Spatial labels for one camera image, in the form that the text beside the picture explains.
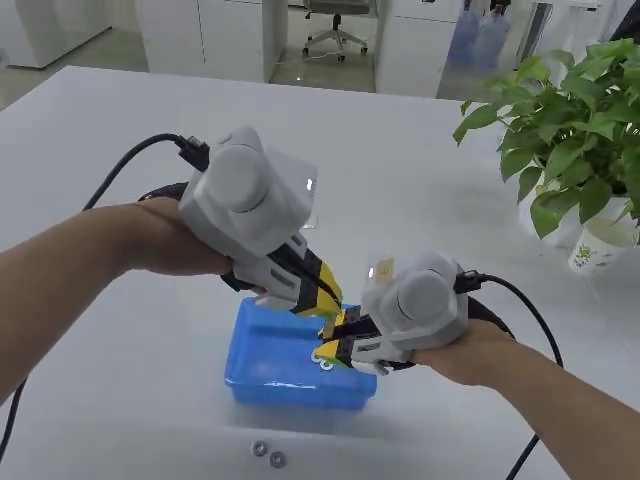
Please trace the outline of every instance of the left hand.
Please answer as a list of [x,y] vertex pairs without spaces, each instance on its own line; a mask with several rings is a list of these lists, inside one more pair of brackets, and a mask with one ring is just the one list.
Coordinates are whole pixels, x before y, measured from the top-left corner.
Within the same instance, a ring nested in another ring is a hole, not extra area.
[[198,240],[186,226],[178,202],[154,198],[124,205],[131,216],[127,266],[165,275],[223,275],[231,259]]

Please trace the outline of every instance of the hand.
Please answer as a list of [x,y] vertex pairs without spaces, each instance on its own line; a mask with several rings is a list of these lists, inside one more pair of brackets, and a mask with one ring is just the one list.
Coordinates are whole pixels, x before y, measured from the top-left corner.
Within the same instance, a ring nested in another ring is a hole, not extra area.
[[512,349],[520,348],[491,322],[469,320],[469,330],[451,345],[416,350],[411,361],[433,368],[463,385],[491,384],[491,378]]
[[223,275],[231,270],[231,259],[189,231],[175,200],[154,198],[121,208],[131,215],[126,249],[129,269],[165,275]]

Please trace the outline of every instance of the desk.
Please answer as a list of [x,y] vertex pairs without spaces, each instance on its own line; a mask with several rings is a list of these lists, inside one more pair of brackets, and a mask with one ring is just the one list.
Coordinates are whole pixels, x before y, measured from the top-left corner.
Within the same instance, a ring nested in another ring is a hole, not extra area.
[[[639,408],[640,327],[622,314],[637,305],[634,285],[590,287],[528,236],[515,187],[500,180],[497,132],[456,148],[459,118],[459,104],[445,100],[68,67],[0,113],[0,249],[78,211],[141,139],[168,131],[213,142],[250,124],[319,167],[318,227],[306,235],[347,301],[358,301],[369,252],[449,252],[518,285],[568,368]],[[102,203],[188,178],[176,153],[145,151]],[[509,293],[487,286],[478,297],[549,352]],[[116,281],[31,376],[2,476],[496,479],[531,435],[493,392],[423,368],[381,379],[357,415],[240,407],[223,384],[239,302],[215,278]],[[287,466],[254,457],[257,439],[285,452]],[[538,448],[519,479],[551,478],[564,477]]]

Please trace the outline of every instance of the blue plastic tray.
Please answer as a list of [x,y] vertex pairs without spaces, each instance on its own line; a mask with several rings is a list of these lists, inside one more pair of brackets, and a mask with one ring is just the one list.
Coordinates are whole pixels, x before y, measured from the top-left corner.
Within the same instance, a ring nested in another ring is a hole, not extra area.
[[238,311],[224,380],[236,401],[268,405],[361,410],[376,392],[377,379],[311,361],[320,345],[320,318],[257,307],[243,300]]

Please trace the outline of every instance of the blue container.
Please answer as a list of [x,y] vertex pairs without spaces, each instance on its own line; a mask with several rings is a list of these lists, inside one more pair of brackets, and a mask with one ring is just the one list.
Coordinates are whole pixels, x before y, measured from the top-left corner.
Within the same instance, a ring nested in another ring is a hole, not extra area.
[[491,12],[482,19],[473,47],[475,68],[486,71],[498,68],[498,60],[510,29],[511,24],[500,13]]
[[447,60],[464,67],[470,67],[473,64],[473,45],[478,36],[480,18],[480,15],[472,10],[463,10],[460,13]]
[[311,361],[321,344],[320,318],[297,317],[286,311],[242,301],[233,331],[224,381],[241,403],[300,405],[361,410],[376,393],[377,379],[335,365],[329,371]]

